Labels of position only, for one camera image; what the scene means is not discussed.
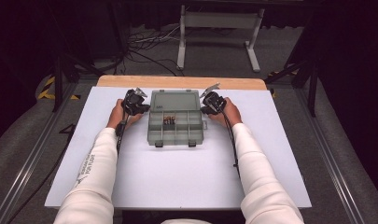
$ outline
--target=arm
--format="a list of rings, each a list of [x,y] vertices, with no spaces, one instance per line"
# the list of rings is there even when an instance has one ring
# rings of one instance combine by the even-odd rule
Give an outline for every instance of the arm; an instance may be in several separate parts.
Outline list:
[[[224,112],[231,122],[245,192],[241,209],[246,223],[302,223],[299,209],[276,179],[252,133],[242,123],[238,108],[229,98],[226,101]],[[209,115],[209,118],[226,126],[221,114]]]
[[[106,128],[96,136],[92,150],[81,164],[77,180],[66,195],[54,223],[113,223],[111,201],[116,178],[117,137],[122,120],[122,100],[116,102]],[[126,129],[141,115],[131,117]]]

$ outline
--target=white sleeve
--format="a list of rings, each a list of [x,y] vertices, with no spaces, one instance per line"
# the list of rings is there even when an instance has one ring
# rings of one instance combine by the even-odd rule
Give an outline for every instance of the white sleeve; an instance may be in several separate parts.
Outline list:
[[[113,223],[111,195],[116,178],[116,145],[114,129],[104,128],[98,133],[54,223]]]
[[[243,123],[235,124],[232,131],[245,192],[241,209],[246,223],[303,223],[252,132]]]

